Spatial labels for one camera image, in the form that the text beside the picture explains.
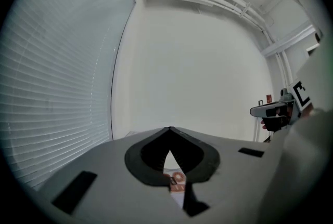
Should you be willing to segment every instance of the window blind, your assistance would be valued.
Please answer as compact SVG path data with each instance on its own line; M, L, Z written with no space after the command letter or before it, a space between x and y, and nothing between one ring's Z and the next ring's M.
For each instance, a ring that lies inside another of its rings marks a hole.
M134 0L16 0L1 31L1 146L38 187L112 139L114 63Z

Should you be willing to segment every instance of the black rubber pad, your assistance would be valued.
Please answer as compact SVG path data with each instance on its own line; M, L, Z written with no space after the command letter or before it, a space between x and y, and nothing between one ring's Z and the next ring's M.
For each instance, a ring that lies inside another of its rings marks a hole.
M241 148L238 150L238 152L246 154L246 155L253 155L256 157L262 157L264 154L263 151L253 150L253 149L249 149L249 148Z
M52 204L65 213L71 214L96 177L97 175L95 173L81 172L66 189L55 198Z

